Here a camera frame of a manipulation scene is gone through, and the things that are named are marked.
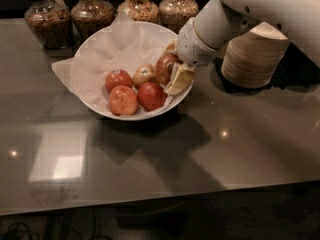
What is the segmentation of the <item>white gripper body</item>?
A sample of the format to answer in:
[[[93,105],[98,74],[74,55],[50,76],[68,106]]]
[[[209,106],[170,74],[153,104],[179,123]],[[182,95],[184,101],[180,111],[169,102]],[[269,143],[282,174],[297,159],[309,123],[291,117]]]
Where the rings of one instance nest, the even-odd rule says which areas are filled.
[[[221,46],[221,43],[213,40],[212,26],[209,21],[194,17],[180,29],[176,52],[184,63],[201,67],[213,62]]]

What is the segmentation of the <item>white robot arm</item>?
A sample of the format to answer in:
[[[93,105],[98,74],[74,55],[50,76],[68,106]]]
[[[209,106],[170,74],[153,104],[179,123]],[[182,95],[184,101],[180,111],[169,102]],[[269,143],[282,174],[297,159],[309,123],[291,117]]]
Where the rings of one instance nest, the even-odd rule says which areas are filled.
[[[189,88],[196,68],[226,53],[223,76],[248,89],[269,84],[289,44],[320,66],[320,0],[209,0],[181,28],[165,92]]]

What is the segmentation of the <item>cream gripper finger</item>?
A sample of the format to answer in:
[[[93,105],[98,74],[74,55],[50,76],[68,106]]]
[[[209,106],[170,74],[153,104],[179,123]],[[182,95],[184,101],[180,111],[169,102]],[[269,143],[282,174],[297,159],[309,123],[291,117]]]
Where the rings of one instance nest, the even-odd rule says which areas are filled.
[[[194,80],[196,67],[186,63],[175,63],[172,68],[171,78],[165,86],[164,92],[168,95],[179,95]]]
[[[165,48],[165,51],[166,52],[173,52],[175,53],[176,52],[176,41],[173,40],[171,41],[168,46]]]

